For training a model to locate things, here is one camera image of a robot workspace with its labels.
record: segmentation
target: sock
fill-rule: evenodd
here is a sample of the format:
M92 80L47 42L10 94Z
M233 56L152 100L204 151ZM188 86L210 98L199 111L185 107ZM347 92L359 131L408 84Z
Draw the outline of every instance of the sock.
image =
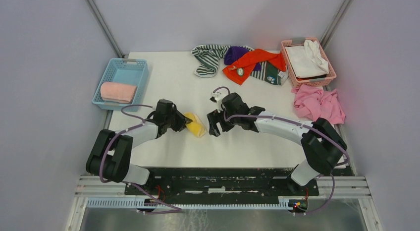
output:
M224 64L232 65L232 63L240 59L246 53L249 53L249 51L253 51L253 49L249 49L247 47L241 47L241 46L231 46L227 50L224 56ZM259 70L261 70L261 64L257 63L255 67L252 69L252 71L259 71Z
M265 82L268 82L272 85L283 85L284 82L287 80L289 75L286 71L281 71L277 69L273 64L269 63L268 61L264 62L265 65L265 71L262 70L260 73L260 80L263 80Z
M262 62L264 65L262 66L261 71L253 73L253 68L258 62ZM274 84L278 77L278 72L275 71L273 67L284 71L286 70L286 63L284 62L282 54L273 54L262 49L256 49L246 53L237 61L227 66L223 69L223 73L239 85L242 85L251 74L257 79Z
M219 60L224 58L230 46L206 44L196 46L191 53L201 63L194 74L199 77L214 77L219 68Z

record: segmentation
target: pink plastic basket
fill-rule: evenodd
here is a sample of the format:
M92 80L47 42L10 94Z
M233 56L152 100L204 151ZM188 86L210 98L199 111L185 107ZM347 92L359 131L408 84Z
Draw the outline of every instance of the pink plastic basket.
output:
M305 38L305 39L306 40L311 40L312 42L317 41L319 43L318 39L316 39L316 38L310 38L309 37L309 38ZM289 72L289 78L290 78L290 81L292 82L293 87L299 87L303 84L308 85L308 86L326 86L334 78L337 77L337 74L335 74L334 69L332 69L331 63L329 62L327 56L325 55L324 49L322 49L322 47L320 46L319 49L321 50L322 58L327 60L327 62L328 62L328 69L329 70L328 70L327 77L298 81L298 79L296 78L295 72L293 71L293 68L290 64L290 60L289 60L289 57L288 57L286 49L285 49L285 47L297 46L297 45L303 45L303 42L300 43L300 44L293 44L293 40L283 40L283 41L281 41L281 52L283 53L283 57L284 57L284 60L286 62L286 65L287 65L287 70Z

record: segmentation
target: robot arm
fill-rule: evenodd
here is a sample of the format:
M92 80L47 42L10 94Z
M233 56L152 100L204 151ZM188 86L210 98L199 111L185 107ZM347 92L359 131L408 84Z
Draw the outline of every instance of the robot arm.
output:
M217 124L220 124L223 132L228 132L239 125L245 130L286 138L303 147L306 160L296 166L288 176L291 181L289 189L292 191L297 188L296 185L304 186L320 174L330 175L342 157L342 152L337 147L306 128L307 126L319 130L344 150L347 149L347 145L332 125L323 118L315 122L293 119L285 119L289 122L276 120L275 115L264 108L257 106L249 108L237 93L228 95L221 92L212 93L210 100L217 103L217 110L207 115L210 135L216 137L220 135Z
M149 178L149 170L130 164L131 149L149 140L161 137L171 128L178 132L186 128L191 120L176 109L176 105L168 100L159 100L156 110L149 114L143 126L129 130L116 138L110 150L113 155L107 155L104 163L103 177L114 182L133 182L143 185ZM117 133L109 129L99 132L92 148L86 171L99 175L102 157L110 140Z

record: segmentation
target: white wall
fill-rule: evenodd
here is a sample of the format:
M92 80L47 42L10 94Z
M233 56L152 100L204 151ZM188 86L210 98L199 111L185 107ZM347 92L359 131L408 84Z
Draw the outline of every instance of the white wall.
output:
M384 228L418 230L420 0L355 0L326 53Z
M277 50L321 37L342 0L96 0L121 50L190 51L202 44Z
M0 0L0 230L63 230L112 57L84 0Z

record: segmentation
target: metal pole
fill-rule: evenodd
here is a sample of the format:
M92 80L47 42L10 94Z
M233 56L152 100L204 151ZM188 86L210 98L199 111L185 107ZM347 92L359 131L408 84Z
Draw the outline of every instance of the metal pole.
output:
M353 0L343 0L338 11L335 13L332 21L328 25L327 29L325 30L321 40L322 48L326 48L328 46L329 41L331 40L332 36L334 35L335 31L337 30L338 25L340 24L343 16L346 14L347 10L349 9Z
M111 31L107 24L105 23L104 18L101 15L98 7L96 6L95 0L85 0L88 4L89 8L91 9L93 15L95 16L99 26L102 29L106 39L108 40L109 44L111 45L112 49L114 50L115 54L119 58L124 58L124 54L122 53L121 49L119 48L117 42L115 41L114 37L111 34Z

